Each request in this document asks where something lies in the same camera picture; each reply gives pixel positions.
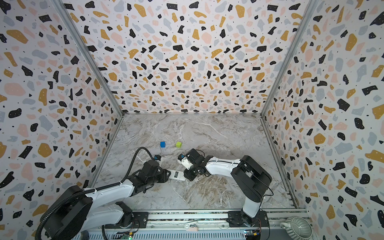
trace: side wall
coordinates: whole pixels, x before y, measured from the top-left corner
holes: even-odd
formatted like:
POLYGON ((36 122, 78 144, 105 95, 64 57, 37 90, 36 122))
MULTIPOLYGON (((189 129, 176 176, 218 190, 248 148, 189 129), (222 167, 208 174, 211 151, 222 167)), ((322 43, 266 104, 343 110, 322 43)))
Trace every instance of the side wall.
POLYGON ((259 112, 304 0, 65 0, 125 112, 259 112))
POLYGON ((118 116, 51 2, 1 8, 0 239, 25 240, 66 188, 88 185, 118 116))
POLYGON ((265 116, 320 239, 384 239, 383 11, 320 1, 265 116))

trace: mug handle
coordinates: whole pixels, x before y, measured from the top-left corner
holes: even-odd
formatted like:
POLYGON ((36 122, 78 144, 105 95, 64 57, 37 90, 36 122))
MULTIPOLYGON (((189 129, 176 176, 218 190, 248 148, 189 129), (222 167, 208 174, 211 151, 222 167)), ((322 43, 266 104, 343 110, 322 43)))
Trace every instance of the mug handle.
POLYGON ((280 227, 283 228, 283 229, 290 229, 291 228, 291 224, 290 223, 287 223, 287 222, 282 222, 280 223, 280 227))

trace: terrazzo patterned wall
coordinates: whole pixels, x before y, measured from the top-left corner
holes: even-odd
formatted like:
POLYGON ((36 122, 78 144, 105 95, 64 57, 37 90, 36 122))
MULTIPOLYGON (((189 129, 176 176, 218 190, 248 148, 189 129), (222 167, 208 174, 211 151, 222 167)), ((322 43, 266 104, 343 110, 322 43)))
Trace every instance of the terrazzo patterned wall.
POLYGON ((51 2, 0 7, 0 239, 34 239, 42 213, 88 185, 118 116, 51 2))
POLYGON ((304 0, 65 0, 124 112, 260 112, 304 0))
POLYGON ((383 1, 319 1, 265 116, 320 239, 384 239, 383 23, 383 1))

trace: ceramic mug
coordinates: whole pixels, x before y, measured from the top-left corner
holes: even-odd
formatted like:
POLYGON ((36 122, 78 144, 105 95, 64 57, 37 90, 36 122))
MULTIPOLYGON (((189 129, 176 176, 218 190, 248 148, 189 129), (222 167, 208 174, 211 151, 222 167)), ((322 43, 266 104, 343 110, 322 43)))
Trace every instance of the ceramic mug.
POLYGON ((289 217, 286 222, 280 223, 280 227, 285 229, 293 240, 310 239, 312 236, 311 226, 301 217, 289 217))

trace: slotted metal panel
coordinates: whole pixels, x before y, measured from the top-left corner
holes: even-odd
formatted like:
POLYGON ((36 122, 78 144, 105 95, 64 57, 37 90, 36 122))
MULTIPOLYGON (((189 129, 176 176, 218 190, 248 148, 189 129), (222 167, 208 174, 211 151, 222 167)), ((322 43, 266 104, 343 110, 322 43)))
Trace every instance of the slotted metal panel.
MULTIPOLYGON (((116 239, 120 234, 110 234, 106 231, 108 239, 116 239)), ((80 240, 80 234, 73 240, 80 240)), ((90 240, 103 239, 100 232, 89 232, 90 240)), ((134 234, 133 239, 154 239, 154 240, 244 240, 244 231, 241 230, 203 230, 198 232, 187 232, 185 230, 172 231, 139 231, 134 234)))

